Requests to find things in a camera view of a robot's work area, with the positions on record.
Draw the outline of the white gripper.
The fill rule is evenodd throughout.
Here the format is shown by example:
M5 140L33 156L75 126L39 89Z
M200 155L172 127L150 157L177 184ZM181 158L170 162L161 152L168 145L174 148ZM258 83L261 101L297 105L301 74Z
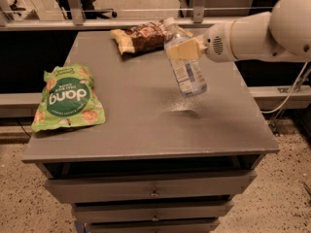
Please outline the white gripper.
M167 56L173 60L197 60L206 51L214 62L235 60L230 45L232 22L214 24L203 34L203 43L196 38L185 40L166 48Z

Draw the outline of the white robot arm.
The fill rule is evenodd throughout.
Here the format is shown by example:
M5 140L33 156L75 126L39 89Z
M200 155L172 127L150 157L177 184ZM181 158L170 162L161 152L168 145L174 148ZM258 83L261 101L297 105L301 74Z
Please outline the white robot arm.
M217 23L165 50L174 60L310 62L311 0L279 0L270 12Z

